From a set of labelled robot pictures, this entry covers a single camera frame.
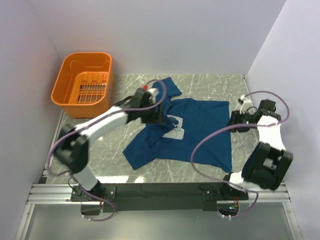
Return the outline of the orange plastic basket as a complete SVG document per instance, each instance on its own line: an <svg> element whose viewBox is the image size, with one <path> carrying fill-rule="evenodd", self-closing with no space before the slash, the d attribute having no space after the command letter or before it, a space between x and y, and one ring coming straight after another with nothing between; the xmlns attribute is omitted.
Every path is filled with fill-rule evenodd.
<svg viewBox="0 0 320 240"><path fill-rule="evenodd" d="M113 59L104 52L76 52L67 56L52 93L54 104L74 119L95 118L111 107Z"/></svg>

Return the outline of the blue t shirt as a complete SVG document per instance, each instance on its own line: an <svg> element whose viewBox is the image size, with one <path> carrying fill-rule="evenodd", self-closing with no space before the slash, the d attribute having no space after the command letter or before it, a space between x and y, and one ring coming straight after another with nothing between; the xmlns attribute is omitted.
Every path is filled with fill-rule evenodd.
<svg viewBox="0 0 320 240"><path fill-rule="evenodd" d="M122 152L134 170L155 159L189 162L198 143L229 122L228 101L179 99L182 93L173 80L163 83L166 123L146 124Z"/></svg>

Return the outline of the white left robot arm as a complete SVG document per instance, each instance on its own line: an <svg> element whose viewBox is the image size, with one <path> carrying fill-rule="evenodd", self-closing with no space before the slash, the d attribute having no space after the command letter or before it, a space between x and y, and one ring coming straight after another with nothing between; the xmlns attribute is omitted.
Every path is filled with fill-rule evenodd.
<svg viewBox="0 0 320 240"><path fill-rule="evenodd" d="M164 122L165 90L139 87L134 95L117 102L105 113L76 126L65 125L51 153L65 165L82 187L82 195L94 201L102 195L100 181L88 167L91 145L100 137L136 119L145 124Z"/></svg>

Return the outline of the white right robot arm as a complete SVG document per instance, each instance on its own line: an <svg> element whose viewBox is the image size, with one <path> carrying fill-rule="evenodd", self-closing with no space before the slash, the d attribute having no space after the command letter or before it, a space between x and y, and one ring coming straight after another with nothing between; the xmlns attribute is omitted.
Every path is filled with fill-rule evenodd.
<svg viewBox="0 0 320 240"><path fill-rule="evenodd" d="M257 124L259 142L241 171L224 176L228 182L219 187L219 193L226 200L232 199L237 190L260 188L275 191L293 161L293 154L286 150L282 141L282 117L276 113L276 103L264 99L254 107L247 97L242 97L239 102L241 108L231 112L228 125Z"/></svg>

